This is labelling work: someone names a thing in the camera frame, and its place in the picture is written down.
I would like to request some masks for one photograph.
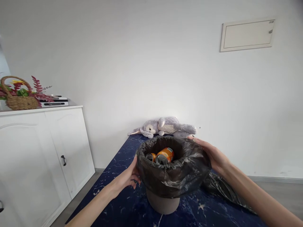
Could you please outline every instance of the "cabinet door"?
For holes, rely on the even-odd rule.
[[[51,111],[45,115],[70,195],[74,198],[95,173],[82,109]]]
[[[71,201],[44,113],[0,117],[1,227],[48,227]]]

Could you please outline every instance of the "panel door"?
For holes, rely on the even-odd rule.
[[[71,201],[44,113],[0,117],[1,227],[48,227]]]
[[[274,18],[260,18],[223,24],[221,52],[271,47]]]
[[[95,173],[82,109],[51,111],[45,115],[70,195],[74,198]]]

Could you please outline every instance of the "baseboard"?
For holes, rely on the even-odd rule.
[[[98,169],[98,168],[95,168],[95,171],[98,172],[98,173],[103,173],[105,169]]]
[[[303,179],[300,178],[277,178],[277,177],[254,177],[248,176],[252,181],[259,182],[277,182],[277,183],[297,183],[303,184]]]

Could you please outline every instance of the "wicker basket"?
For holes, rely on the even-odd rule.
[[[36,109],[39,104],[38,101],[35,97],[31,97],[31,96],[12,96],[9,92],[9,90],[7,89],[7,87],[5,86],[4,81],[8,78],[15,78],[18,80],[22,80],[25,84],[25,86],[27,86],[28,90],[31,91],[32,88],[31,86],[28,84],[28,82],[26,82],[25,80],[19,78],[19,77],[14,77],[14,76],[6,76],[6,77],[2,77],[1,78],[1,85],[3,90],[6,92],[7,94],[7,100],[6,100],[6,105],[11,108],[12,110],[26,110],[26,109]]]

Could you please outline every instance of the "stuffed bunny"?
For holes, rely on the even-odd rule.
[[[193,125],[180,124],[176,117],[164,117],[159,120],[148,120],[141,128],[134,129],[127,135],[142,133],[143,136],[153,138],[154,134],[163,136],[165,133],[173,134],[177,137],[187,137],[196,134],[196,128]]]

